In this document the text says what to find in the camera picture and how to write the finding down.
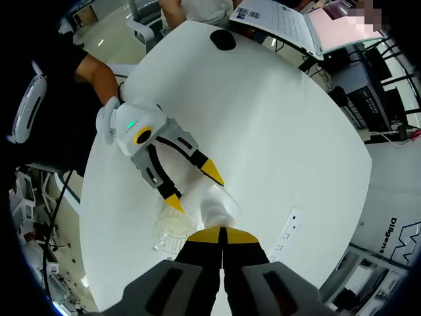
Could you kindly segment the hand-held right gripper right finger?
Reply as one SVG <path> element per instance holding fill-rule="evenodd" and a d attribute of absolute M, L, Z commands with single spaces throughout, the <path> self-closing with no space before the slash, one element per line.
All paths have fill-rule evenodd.
<path fill-rule="evenodd" d="M 256 237 L 222 228 L 224 289 L 233 315 L 331 315 L 315 286 L 279 261 Z"/>

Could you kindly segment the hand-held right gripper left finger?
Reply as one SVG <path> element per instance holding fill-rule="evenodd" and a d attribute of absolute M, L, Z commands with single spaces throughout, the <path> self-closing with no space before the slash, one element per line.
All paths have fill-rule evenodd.
<path fill-rule="evenodd" d="M 175 260 L 163 260 L 129 283 L 99 315 L 210 315 L 220 289 L 224 229 L 200 230 Z"/>

